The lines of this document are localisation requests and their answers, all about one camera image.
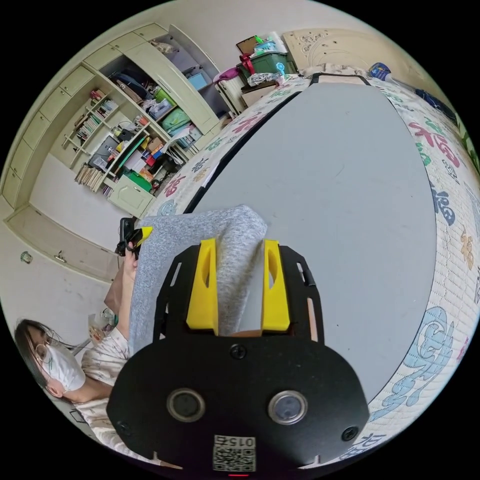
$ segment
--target gray cloth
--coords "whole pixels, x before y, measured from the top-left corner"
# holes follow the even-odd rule
[[[141,226],[151,226],[153,231],[142,244],[138,258],[130,310],[130,355],[152,343],[157,296],[174,258],[214,237],[218,333],[227,336],[237,332],[267,232],[262,218],[241,205],[204,213],[146,217]]]

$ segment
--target carved headboard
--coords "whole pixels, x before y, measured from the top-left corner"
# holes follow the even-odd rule
[[[285,32],[283,40],[298,70],[325,63],[368,70],[374,63],[382,62],[390,68],[394,78],[426,90],[450,105],[427,72],[399,46],[380,34],[341,28],[306,28]]]

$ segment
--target screw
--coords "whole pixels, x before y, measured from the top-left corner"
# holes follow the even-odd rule
[[[132,431],[130,430],[130,427],[127,423],[123,421],[118,421],[116,423],[118,429],[126,436],[129,437],[132,434]]]
[[[341,439],[344,442],[353,440],[359,433],[359,429],[356,426],[349,426],[342,434]]]
[[[230,348],[230,355],[235,360],[241,360],[245,358],[247,354],[247,349],[243,345],[232,345]]]

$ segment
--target face mask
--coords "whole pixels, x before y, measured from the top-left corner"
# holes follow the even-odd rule
[[[46,345],[47,353],[43,359],[43,370],[51,378],[58,380],[66,392],[83,387],[85,372],[76,358],[63,345]]]

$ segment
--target eyeglasses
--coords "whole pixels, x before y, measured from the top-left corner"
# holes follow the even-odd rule
[[[45,337],[45,340],[43,340],[42,343],[39,343],[35,347],[35,355],[38,358],[39,361],[42,363],[47,364],[50,361],[50,356],[48,355],[48,348],[47,345],[56,345],[58,342],[54,340],[53,338],[50,338],[49,336]]]

